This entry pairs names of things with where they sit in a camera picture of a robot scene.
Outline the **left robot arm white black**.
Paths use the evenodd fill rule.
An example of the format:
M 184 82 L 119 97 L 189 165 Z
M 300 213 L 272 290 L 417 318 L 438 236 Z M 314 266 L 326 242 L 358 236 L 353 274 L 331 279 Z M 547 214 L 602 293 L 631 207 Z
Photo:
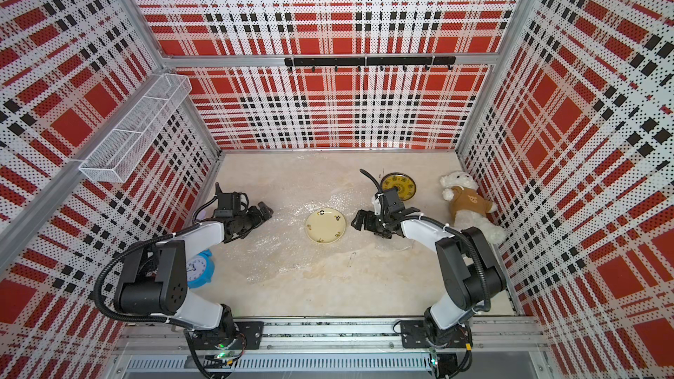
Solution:
M 217 210 L 214 218 L 137 242 L 114 256 L 94 283 L 98 310 L 129 324 L 180 326 L 188 338 L 217 347 L 245 342 L 246 333 L 234 322 L 229 306 L 212 303 L 190 290 L 188 261 L 215 245 L 246 238 L 272 219 L 274 211 L 261 202 L 228 218 L 225 213 Z

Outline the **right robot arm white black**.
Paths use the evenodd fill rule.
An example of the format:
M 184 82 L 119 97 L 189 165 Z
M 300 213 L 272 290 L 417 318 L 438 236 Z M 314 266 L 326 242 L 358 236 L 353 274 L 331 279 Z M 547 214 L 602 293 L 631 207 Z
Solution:
M 491 310 L 491 299 L 507 288 L 507 279 L 491 244 L 476 227 L 463 231 L 432 219 L 417 208 L 406 208 L 395 189 L 385 189 L 371 173 L 361 169 L 375 184 L 372 211 L 360 210 L 351 226 L 389 240 L 397 235 L 427 247 L 438 258 L 445 292 L 424 313 L 424 337 L 431 347 L 472 344 L 468 321 Z

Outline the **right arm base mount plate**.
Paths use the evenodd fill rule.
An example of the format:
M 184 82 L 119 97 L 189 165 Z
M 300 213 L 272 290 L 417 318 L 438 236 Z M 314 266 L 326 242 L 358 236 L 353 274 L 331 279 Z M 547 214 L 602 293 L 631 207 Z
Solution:
M 457 324 L 440 329 L 432 319 L 401 320 L 394 326 L 403 348 L 460 349 L 472 346 L 472 334 L 467 326 Z

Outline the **yellow patterned dinner plate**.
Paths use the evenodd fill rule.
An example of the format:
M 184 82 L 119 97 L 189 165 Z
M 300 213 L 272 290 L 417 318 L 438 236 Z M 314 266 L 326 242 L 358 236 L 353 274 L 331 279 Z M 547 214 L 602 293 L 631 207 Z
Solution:
M 400 172 L 392 172 L 385 175 L 380 181 L 380 186 L 384 191 L 396 189 L 401 201 L 412 199 L 417 192 L 417 185 L 414 179 Z

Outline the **cream dinner plate black characters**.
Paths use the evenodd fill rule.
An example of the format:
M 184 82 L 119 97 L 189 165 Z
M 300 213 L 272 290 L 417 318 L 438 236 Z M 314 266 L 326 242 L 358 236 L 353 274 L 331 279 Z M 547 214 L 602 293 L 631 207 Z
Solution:
M 315 243 L 331 244 L 340 240 L 347 230 L 347 219 L 333 208 L 321 208 L 305 220 L 305 234 Z

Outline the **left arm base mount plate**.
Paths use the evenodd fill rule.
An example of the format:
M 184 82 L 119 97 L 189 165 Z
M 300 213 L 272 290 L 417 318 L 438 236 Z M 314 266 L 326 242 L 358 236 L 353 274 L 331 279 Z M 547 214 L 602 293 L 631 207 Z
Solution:
M 188 332 L 189 344 L 196 351 L 256 350 L 263 338 L 263 328 L 260 321 L 235 321 L 231 332 L 219 329 Z

